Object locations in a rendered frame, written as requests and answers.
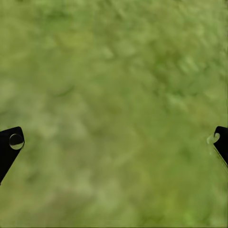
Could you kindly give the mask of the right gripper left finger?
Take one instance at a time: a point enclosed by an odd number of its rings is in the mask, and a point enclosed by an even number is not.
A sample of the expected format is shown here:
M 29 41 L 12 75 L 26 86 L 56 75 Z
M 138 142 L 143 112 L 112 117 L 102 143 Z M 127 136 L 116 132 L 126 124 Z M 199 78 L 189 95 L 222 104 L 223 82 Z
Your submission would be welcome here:
M 25 144 L 21 127 L 0 132 L 0 184 Z

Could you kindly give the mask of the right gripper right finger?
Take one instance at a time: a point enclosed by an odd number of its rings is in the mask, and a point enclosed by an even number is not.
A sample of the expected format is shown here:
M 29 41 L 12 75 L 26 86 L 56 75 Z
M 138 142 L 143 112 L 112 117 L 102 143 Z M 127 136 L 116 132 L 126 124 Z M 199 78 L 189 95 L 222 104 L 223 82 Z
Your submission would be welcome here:
M 228 165 L 228 128 L 218 126 L 215 133 L 207 139 L 208 144 L 214 144 Z

